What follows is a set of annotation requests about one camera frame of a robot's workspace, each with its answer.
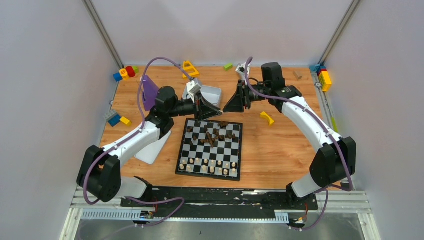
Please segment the black white chessboard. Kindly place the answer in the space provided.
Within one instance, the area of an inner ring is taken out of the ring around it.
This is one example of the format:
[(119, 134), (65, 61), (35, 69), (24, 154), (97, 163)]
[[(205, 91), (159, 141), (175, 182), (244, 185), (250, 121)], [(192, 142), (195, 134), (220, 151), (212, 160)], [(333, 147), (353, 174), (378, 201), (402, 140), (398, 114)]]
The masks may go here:
[(175, 173), (239, 182), (243, 124), (187, 118)]

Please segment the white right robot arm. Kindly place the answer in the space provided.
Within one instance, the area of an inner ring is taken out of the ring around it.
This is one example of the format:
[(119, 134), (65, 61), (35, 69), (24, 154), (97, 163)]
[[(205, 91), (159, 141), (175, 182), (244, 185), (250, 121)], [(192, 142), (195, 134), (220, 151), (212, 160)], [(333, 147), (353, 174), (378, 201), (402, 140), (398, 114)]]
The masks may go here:
[(352, 175), (356, 171), (357, 144), (352, 137), (342, 137), (331, 129), (310, 108), (301, 92), (293, 85), (286, 85), (282, 67), (277, 62), (261, 66), (262, 81), (251, 84), (250, 63), (239, 64), (236, 73), (240, 76), (236, 92), (225, 105), (225, 113), (242, 113), (257, 101), (267, 100), (281, 114), (289, 118), (303, 133), (315, 150), (309, 172), (287, 185), (286, 204), (298, 209), (306, 197), (334, 187), (335, 183), (347, 179), (347, 191), (353, 190)]

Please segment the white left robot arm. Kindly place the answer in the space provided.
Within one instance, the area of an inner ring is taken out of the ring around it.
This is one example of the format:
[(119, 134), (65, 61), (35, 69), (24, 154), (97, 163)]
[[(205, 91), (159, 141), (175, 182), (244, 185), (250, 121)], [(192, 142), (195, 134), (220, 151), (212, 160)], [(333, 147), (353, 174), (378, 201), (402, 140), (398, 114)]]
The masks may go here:
[(174, 117), (194, 115), (198, 121), (222, 115), (220, 108), (204, 99), (201, 91), (191, 98), (181, 100), (174, 88), (165, 86), (158, 90), (155, 105), (147, 118), (121, 139), (98, 147), (90, 146), (77, 176), (87, 204), (109, 202), (115, 197), (134, 198), (140, 206), (149, 206), (153, 193), (148, 182), (140, 177), (123, 177), (122, 166), (139, 153), (155, 161), (174, 126)]

